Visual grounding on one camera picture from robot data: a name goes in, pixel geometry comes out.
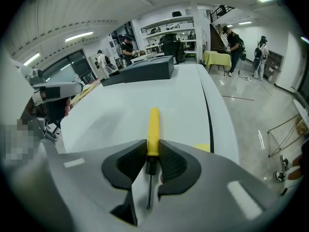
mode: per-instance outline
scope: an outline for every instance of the gray floor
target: gray floor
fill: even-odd
[[[297,156],[304,139],[299,139],[286,150],[269,158],[269,143],[272,150],[276,145],[274,140],[269,140],[267,131],[298,113],[293,103],[294,98],[291,94],[269,84],[266,79],[263,82],[256,79],[252,81],[241,79],[238,76],[239,67],[241,67],[240,74],[252,77],[252,64],[249,61],[240,60],[232,77],[227,74],[224,76],[222,66],[219,70],[217,66],[213,66],[210,75],[223,96],[254,100],[224,97],[238,140],[240,165],[275,192],[281,193],[283,184],[273,179],[274,171],[282,172],[280,154]],[[273,131],[278,142],[285,138],[293,126],[293,121]],[[295,132],[288,142],[297,136]]]

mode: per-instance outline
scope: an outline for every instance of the screwdriver handle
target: screwdriver handle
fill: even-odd
[[[160,117],[159,108],[153,107],[150,110],[150,121],[148,130],[147,156],[159,156],[159,139],[160,139]]]

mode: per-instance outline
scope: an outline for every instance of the shoe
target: shoe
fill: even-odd
[[[274,178],[277,182],[279,183],[283,183],[285,181],[285,174],[284,173],[280,173],[278,171],[274,172]]]
[[[280,156],[280,161],[281,161],[284,171],[288,171],[289,170],[288,164],[290,163],[288,159],[285,158],[284,156]]]

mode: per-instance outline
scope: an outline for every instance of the table leg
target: table leg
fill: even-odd
[[[282,124],[280,124],[280,125],[278,125],[278,126],[272,128],[272,129],[270,129],[268,132],[270,132],[270,131],[272,131],[272,130],[274,130],[274,129],[276,129],[276,128],[282,126],[282,125],[284,125],[285,123],[289,122],[289,121],[292,120],[293,118],[290,118],[289,120],[285,121],[284,123],[282,123]]]
[[[278,152],[280,152],[280,151],[286,149],[288,146],[290,146],[291,144],[293,144],[294,142],[296,142],[296,141],[302,136],[302,135],[300,135],[300,136],[299,136],[298,138],[296,138],[293,142],[291,142],[290,144],[288,144],[287,146],[285,146],[285,144],[286,144],[287,141],[290,139],[290,137],[291,137],[293,131],[296,129],[296,126],[297,126],[299,123],[298,123],[298,124],[295,123],[295,124],[293,125],[293,127],[291,128],[291,130],[289,131],[289,133],[286,135],[286,137],[284,138],[284,140],[283,140],[280,144],[278,143],[278,141],[276,140],[276,138],[274,137],[274,135],[271,133],[272,130],[274,130],[274,129],[276,129],[276,128],[278,128],[278,127],[280,127],[280,126],[286,124],[286,123],[289,122],[290,120],[296,118],[298,115],[299,115],[299,114],[295,115],[294,117],[290,118],[289,120],[283,122],[282,124],[280,124],[280,125],[278,125],[278,126],[272,128],[272,129],[270,129],[270,130],[267,132],[267,133],[268,133],[268,136],[269,136],[269,155],[268,155],[268,157],[272,157],[272,156],[278,154]],[[276,141],[276,143],[277,143],[277,145],[278,145],[278,147],[277,147],[272,153],[270,153],[270,135],[273,137],[273,139]]]

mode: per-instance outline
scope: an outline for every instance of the desk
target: desk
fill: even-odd
[[[291,143],[289,143],[288,145],[286,145],[287,141],[290,139],[291,135],[293,134],[293,132],[295,131],[296,127],[299,125],[300,122],[304,122],[307,129],[309,128],[309,116],[308,116],[308,112],[302,107],[302,105],[297,101],[294,100],[294,105],[298,111],[298,114],[295,115],[294,117],[290,118],[289,120],[285,121],[284,123],[270,129],[267,133],[268,133],[268,137],[270,139],[270,136],[273,137],[273,139],[276,141],[278,147],[274,150],[274,152],[270,153],[270,148],[269,148],[269,155],[268,157],[272,157],[276,154],[278,154],[279,152],[281,152],[282,150],[286,149],[288,146],[292,145],[293,143],[295,143],[299,138],[301,138],[303,135],[299,135],[296,139],[294,139]],[[284,140],[279,144],[278,141],[276,140],[276,138],[274,137],[274,135],[271,133],[272,130],[283,126],[284,124],[286,124],[287,122],[291,121],[292,119],[297,118],[298,116],[301,116],[301,120],[297,122],[297,120],[294,122],[293,127],[291,128],[291,130],[289,131],[289,133],[286,135],[286,137],[284,138]]]
[[[210,144],[207,107],[195,65],[176,67],[169,80],[94,88],[61,121],[66,152],[147,139],[152,107],[160,111],[162,139],[190,146]]]
[[[228,67],[232,66],[231,57],[229,54],[221,54],[215,51],[205,51],[203,54],[203,61],[209,67],[208,73],[210,73],[213,64],[218,65],[218,68],[220,67],[220,65],[222,65],[224,75],[225,75],[225,66]]]
[[[146,54],[146,55],[143,55],[143,56],[140,56],[138,58],[131,59],[131,62],[134,63],[136,61],[146,60],[146,59],[148,59],[150,57],[154,58],[155,57],[155,52],[149,53],[149,54]]]
[[[92,84],[87,84],[83,87],[83,91],[81,94],[76,95],[70,102],[71,106],[74,107],[83,97],[85,97],[91,90],[96,87],[96,82]]]
[[[210,145],[215,154],[239,164],[236,135],[227,107],[215,83],[199,64],[175,65],[169,80],[98,85],[61,121],[65,151],[104,150],[146,139],[152,107],[159,108],[161,139],[193,147]],[[154,188],[157,190],[159,185],[159,181],[154,183]],[[143,168],[132,185],[139,222],[147,216],[145,207],[140,205],[146,204],[147,187]]]

